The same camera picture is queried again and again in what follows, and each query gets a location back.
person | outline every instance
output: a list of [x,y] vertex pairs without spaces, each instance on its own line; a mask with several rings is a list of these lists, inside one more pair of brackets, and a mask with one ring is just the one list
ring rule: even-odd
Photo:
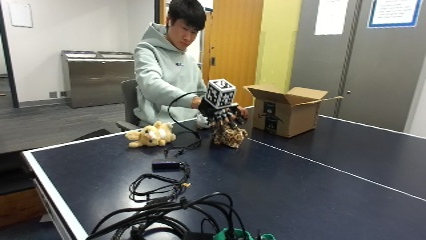
[[166,25],[150,23],[134,50],[139,126],[155,121],[195,117],[206,87],[195,59],[185,52],[205,27],[205,12],[197,0],[171,0]]

paper sign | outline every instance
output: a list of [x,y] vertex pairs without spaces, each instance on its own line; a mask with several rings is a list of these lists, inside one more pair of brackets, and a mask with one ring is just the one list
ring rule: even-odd
[[9,3],[10,21],[14,27],[31,28],[30,6],[26,3]]
[[415,27],[422,0],[374,0],[368,28]]
[[315,35],[343,33],[348,0],[319,0]]

robotic hand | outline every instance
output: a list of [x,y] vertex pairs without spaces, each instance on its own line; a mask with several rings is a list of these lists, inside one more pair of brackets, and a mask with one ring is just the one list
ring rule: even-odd
[[201,100],[198,110],[206,117],[209,126],[229,124],[231,128],[243,123],[238,104],[233,103],[235,87],[225,80],[210,80],[207,92]]
[[209,126],[222,125],[229,123],[231,127],[235,124],[243,124],[243,117],[240,115],[238,104],[233,103],[230,106],[217,109],[211,104],[202,99],[198,106],[199,113],[206,117]]

hand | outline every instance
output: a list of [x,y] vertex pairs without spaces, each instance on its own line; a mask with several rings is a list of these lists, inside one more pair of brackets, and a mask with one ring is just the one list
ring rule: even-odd
[[240,107],[240,106],[238,106],[236,108],[239,110],[240,117],[243,119],[247,119],[248,118],[248,110],[246,108]]
[[190,108],[198,109],[199,103],[201,103],[201,97],[194,97],[190,102]]

black cable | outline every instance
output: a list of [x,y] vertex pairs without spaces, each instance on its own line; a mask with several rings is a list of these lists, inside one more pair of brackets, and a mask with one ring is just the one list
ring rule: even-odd
[[230,205],[227,205],[227,204],[225,204],[225,203],[222,203],[222,202],[211,201],[211,200],[209,200],[209,201],[202,201],[201,204],[207,204],[207,205],[210,205],[210,204],[215,205],[215,204],[217,204],[217,205],[222,205],[222,206],[225,206],[225,207],[229,208],[229,212],[231,212],[231,213],[235,215],[236,219],[238,219],[238,223],[239,223],[239,226],[240,226],[240,230],[242,230],[242,232],[243,232],[243,239],[246,239],[247,236],[246,236],[244,226],[243,226],[240,217],[239,217],[235,209],[234,209]]
[[98,227],[103,224],[103,222],[110,218],[113,217],[114,215],[119,214],[119,213],[125,213],[125,212],[141,212],[141,211],[146,211],[146,210],[150,210],[150,209],[154,209],[155,207],[163,207],[163,206],[167,206],[167,205],[173,205],[174,203],[173,202],[166,202],[166,203],[161,203],[161,204],[151,204],[151,205],[145,205],[143,207],[139,207],[139,208],[123,208],[123,209],[119,209],[119,210],[115,210],[113,212],[110,212],[105,217],[102,217],[102,219],[98,221],[98,223],[95,224],[93,230],[91,230],[91,233],[94,233],[98,229]]
[[[229,204],[211,200],[211,198],[218,197],[218,196],[225,196],[229,201]],[[117,211],[109,213],[101,219],[99,223],[95,225],[95,227],[91,231],[90,236],[87,236],[86,239],[97,238],[97,237],[110,233],[114,230],[115,230],[115,232],[113,235],[113,239],[119,239],[123,232],[126,231],[126,229],[137,224],[139,225],[138,230],[131,229],[130,234],[138,234],[137,237],[141,237],[141,238],[135,238],[135,239],[143,239],[145,235],[165,231],[165,228],[154,228],[157,230],[150,230],[151,229],[150,227],[154,223],[159,223],[159,224],[169,226],[167,231],[173,232],[177,236],[182,237],[185,235],[185,233],[189,232],[187,226],[181,221],[178,221],[177,219],[174,219],[166,215],[175,210],[187,209],[187,208],[198,211],[199,213],[202,213],[206,216],[206,218],[203,218],[201,221],[201,232],[203,233],[203,227],[202,227],[203,222],[207,221],[211,224],[215,233],[218,233],[219,232],[218,224],[217,224],[213,216],[199,207],[199,205],[209,206],[209,207],[217,209],[223,214],[226,221],[227,221],[227,226],[229,226],[225,234],[229,239],[234,239],[234,237],[235,237],[234,231],[233,231],[234,225],[233,225],[233,220],[231,220],[231,216],[234,215],[238,219],[239,226],[242,228],[243,239],[247,239],[247,234],[244,231],[242,220],[238,216],[236,211],[234,210],[234,208],[231,206],[233,205],[231,198],[227,194],[219,193],[219,192],[205,195],[203,197],[198,198],[195,201],[186,201],[185,197],[182,197],[179,199],[179,202],[162,202],[162,203],[157,203],[157,204],[146,204],[141,208],[125,208],[125,209],[117,210]],[[114,216],[118,213],[130,212],[130,211],[135,211],[135,213],[130,217],[126,217],[121,221],[110,224],[109,226],[106,226],[98,230],[98,227],[101,226],[101,224],[111,216]]]
[[105,227],[103,229],[98,230],[97,232],[91,233],[90,236],[86,238],[86,240],[93,239],[95,237],[99,237],[107,233],[110,233],[111,231],[114,231],[115,229],[126,226],[126,224],[134,220],[137,220],[138,218],[143,217],[145,215],[149,215],[151,213],[155,213],[158,211],[174,211],[181,209],[181,206],[178,203],[174,203],[173,206],[169,206],[167,208],[159,208],[159,209],[151,209],[147,211],[143,211],[142,213],[134,214],[130,217],[122,219],[121,221],[115,222],[114,224],[109,225],[107,227]]
[[195,205],[189,206],[189,208],[191,208],[195,211],[201,212],[206,216],[206,218],[203,218],[202,221],[206,219],[206,221],[209,221],[209,223],[211,224],[214,232],[218,233],[221,230],[219,230],[218,224],[217,224],[213,216],[201,207],[198,207]]
[[171,116],[171,114],[170,114],[170,107],[171,107],[171,105],[173,105],[181,98],[183,98],[185,96],[187,96],[189,94],[205,94],[205,92],[189,92],[189,93],[182,94],[179,97],[177,97],[177,98],[170,102],[170,104],[169,104],[169,106],[167,106],[167,113],[169,113],[169,117],[170,117],[170,119],[173,120],[173,122],[174,122],[177,125],[179,125],[181,128],[186,129],[187,132],[191,133],[191,134],[195,136],[197,140],[195,140],[193,143],[190,143],[187,146],[185,146],[185,147],[170,147],[170,148],[165,148],[165,150],[163,150],[165,158],[167,158],[167,153],[169,153],[169,151],[170,151],[171,149],[179,149],[179,150],[177,151],[177,153],[174,154],[174,156],[173,156],[173,157],[175,158],[178,155],[182,155],[189,148],[195,148],[195,147],[199,147],[199,146],[201,146],[201,136],[199,136],[198,132],[194,131],[194,130],[191,130],[190,128],[187,128],[187,127],[186,127],[183,124],[181,124],[178,121],[175,121],[175,119],[173,118],[173,116]]
[[[171,192],[163,198],[166,199],[166,201],[173,201],[177,198],[177,196],[186,190],[186,187],[182,184],[187,182],[189,175],[190,175],[190,167],[189,167],[187,163],[181,162],[179,168],[181,168],[181,171],[183,172],[183,176],[179,180],[163,177],[157,174],[150,174],[150,173],[142,174],[129,185],[129,192],[130,192],[129,198],[134,202],[146,202],[149,200],[154,200],[150,198],[150,195],[165,193],[165,192]],[[137,188],[145,179],[155,179],[155,180],[166,182],[169,184],[165,186],[161,186],[153,190],[149,190],[146,192],[137,192]]]

